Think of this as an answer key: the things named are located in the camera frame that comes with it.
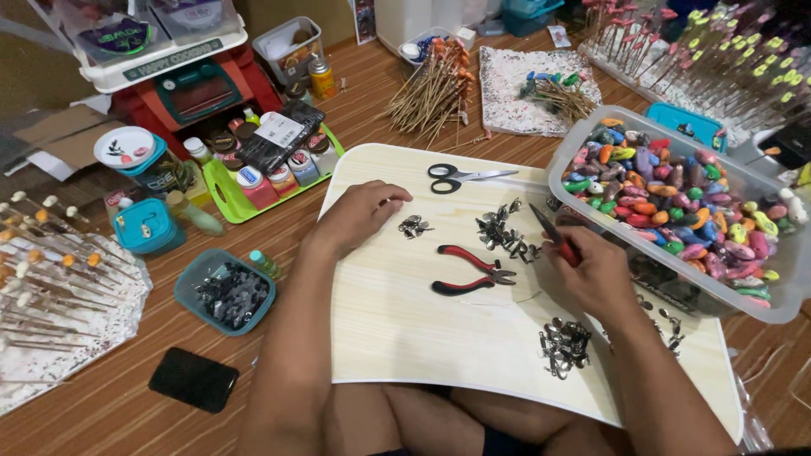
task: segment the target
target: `phone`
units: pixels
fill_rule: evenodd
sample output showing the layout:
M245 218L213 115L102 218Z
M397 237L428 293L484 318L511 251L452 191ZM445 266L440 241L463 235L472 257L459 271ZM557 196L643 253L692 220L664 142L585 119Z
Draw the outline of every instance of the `phone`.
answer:
M219 413L237 378L237 369L173 346L149 379L149 389L200 410Z

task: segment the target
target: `package with label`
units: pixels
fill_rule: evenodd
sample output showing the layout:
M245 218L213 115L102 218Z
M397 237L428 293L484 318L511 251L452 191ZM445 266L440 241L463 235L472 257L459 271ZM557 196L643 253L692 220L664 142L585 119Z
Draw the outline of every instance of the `package with label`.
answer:
M293 99L278 113L257 128L236 152L237 158L253 166L264 175L270 175L284 163L309 135L324 121L324 112Z

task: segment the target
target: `red and black pliers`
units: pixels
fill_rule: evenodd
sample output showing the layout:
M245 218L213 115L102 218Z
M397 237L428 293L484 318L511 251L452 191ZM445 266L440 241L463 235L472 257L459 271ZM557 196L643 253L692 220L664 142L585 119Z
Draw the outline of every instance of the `red and black pliers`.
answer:
M473 290L478 290L479 288L492 288L496 286L496 283L501 285L515 285L515 282L509 280L505 277L512 277L516 275L513 271L501 271L497 269L501 269L501 262L496 260L494 265L488 265L484 261L481 261L479 258L462 247L457 247L455 245L440 245L436 251L441 254L447 255L454 255L460 256L469 262L473 263L474 266L481 269L485 273L487 273L486 277L482 277L476 282L470 283L468 285L451 285L450 283L436 281L431 284L431 289L440 295L445 296L458 296L463 295L465 293L470 293Z

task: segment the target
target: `green bottle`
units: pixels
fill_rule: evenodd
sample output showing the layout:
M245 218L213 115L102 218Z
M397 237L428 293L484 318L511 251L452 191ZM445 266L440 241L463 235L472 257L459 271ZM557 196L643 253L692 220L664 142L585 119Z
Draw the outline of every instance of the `green bottle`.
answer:
M267 258L264 253L254 250L251 252L250 258L254 266L271 279L275 280L281 277L281 268L279 265L276 264L276 261Z

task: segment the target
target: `spray can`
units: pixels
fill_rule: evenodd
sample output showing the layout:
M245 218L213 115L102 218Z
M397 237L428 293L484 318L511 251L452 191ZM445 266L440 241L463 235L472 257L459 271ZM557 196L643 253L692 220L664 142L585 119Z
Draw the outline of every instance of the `spray can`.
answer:
M333 69L329 66L327 61L318 54L313 53L312 57L313 59L310 61L309 66L312 91L316 98L326 100L335 95Z

